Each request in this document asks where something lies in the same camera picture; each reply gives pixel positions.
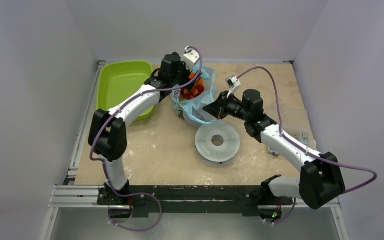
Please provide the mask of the green plastic tub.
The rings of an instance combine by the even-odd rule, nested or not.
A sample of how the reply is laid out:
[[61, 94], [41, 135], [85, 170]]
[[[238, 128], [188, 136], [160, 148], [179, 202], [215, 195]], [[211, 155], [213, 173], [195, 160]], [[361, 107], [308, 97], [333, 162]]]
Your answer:
[[134, 95], [154, 71], [147, 61], [124, 61], [106, 65], [99, 77], [96, 108], [109, 110]]

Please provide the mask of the aluminium frame rail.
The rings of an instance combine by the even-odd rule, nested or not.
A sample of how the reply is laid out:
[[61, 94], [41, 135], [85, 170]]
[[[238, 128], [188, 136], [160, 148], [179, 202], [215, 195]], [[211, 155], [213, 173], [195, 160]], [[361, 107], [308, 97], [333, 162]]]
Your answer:
[[[56, 208], [86, 208], [97, 207], [99, 198], [99, 186], [97, 185], [57, 185], [53, 188], [48, 207]], [[186, 197], [180, 200], [163, 199], [162, 196], [156, 198], [163, 203], [227, 203], [233, 200], [220, 200], [220, 199], [187, 199]], [[296, 208], [308, 208], [308, 206], [301, 199], [297, 199], [295, 203]], [[322, 208], [341, 208], [338, 199], [334, 199]]]

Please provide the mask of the red fake fruits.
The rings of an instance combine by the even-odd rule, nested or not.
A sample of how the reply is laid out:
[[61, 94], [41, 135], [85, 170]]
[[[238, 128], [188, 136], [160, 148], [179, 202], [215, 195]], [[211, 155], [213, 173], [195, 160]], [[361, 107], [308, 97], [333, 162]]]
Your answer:
[[204, 79], [201, 77], [202, 74], [199, 75], [196, 82], [192, 85], [192, 87], [184, 87], [180, 89], [179, 101], [187, 101], [193, 100], [199, 97], [206, 89], [204, 86]]

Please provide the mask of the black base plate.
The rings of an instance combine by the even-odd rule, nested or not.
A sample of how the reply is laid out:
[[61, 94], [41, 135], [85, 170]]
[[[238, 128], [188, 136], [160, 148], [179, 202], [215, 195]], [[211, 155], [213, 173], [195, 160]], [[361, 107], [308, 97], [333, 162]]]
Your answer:
[[134, 218], [150, 213], [241, 214], [279, 219], [292, 198], [275, 197], [263, 185], [128, 185], [115, 194], [107, 185], [98, 188], [99, 206], [126, 207]]

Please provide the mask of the white perforated filament spool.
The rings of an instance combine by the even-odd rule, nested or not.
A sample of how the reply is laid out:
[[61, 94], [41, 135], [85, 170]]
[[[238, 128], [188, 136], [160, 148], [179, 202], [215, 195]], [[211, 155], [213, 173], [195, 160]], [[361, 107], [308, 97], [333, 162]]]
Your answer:
[[239, 133], [225, 121], [199, 127], [194, 143], [198, 156], [215, 167], [223, 167], [232, 162], [241, 147]]

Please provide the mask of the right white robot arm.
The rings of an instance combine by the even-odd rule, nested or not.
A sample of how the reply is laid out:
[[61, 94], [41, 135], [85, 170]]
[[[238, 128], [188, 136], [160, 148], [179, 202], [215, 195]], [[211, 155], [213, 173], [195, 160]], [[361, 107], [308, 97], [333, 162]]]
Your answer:
[[292, 138], [264, 112], [261, 93], [247, 89], [239, 100], [223, 91], [217, 100], [203, 110], [222, 120], [227, 116], [244, 121], [248, 135], [289, 161], [299, 172], [298, 178], [273, 176], [262, 182], [260, 196], [268, 204], [280, 197], [301, 199], [313, 210], [342, 195], [346, 191], [337, 157], [320, 153]]

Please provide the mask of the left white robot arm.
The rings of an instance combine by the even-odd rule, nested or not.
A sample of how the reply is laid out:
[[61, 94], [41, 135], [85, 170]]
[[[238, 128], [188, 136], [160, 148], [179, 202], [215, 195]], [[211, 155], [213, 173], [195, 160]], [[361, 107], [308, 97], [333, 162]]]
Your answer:
[[173, 52], [164, 56], [159, 69], [132, 96], [109, 109], [97, 109], [88, 135], [91, 147], [89, 159], [99, 162], [105, 176], [109, 197], [118, 205], [138, 193], [129, 192], [122, 157], [127, 149], [127, 129], [145, 110], [162, 102], [173, 91], [188, 87], [196, 81], [189, 76], [194, 67], [201, 71], [203, 61], [199, 52], [187, 47], [184, 54]]

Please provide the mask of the clear plastic screw box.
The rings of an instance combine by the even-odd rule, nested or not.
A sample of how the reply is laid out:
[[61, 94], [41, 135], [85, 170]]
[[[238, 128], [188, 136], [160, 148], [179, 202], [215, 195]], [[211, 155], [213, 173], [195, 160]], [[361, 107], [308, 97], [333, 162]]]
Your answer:
[[264, 143], [273, 149], [277, 155], [309, 155], [315, 153], [315, 150], [293, 138], [286, 131], [279, 128], [278, 125], [269, 127], [264, 134]]

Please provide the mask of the blue plastic bag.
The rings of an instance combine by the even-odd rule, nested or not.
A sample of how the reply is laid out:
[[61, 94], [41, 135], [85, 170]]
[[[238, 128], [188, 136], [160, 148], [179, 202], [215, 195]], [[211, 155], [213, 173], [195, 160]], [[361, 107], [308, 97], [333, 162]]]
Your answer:
[[200, 128], [202, 125], [213, 124], [216, 120], [213, 116], [203, 110], [203, 107], [213, 103], [216, 100], [218, 92], [215, 85], [216, 70], [210, 66], [203, 66], [201, 70], [203, 78], [204, 91], [193, 99], [181, 100], [181, 90], [172, 91], [170, 96], [173, 102], [175, 114], [187, 124]]

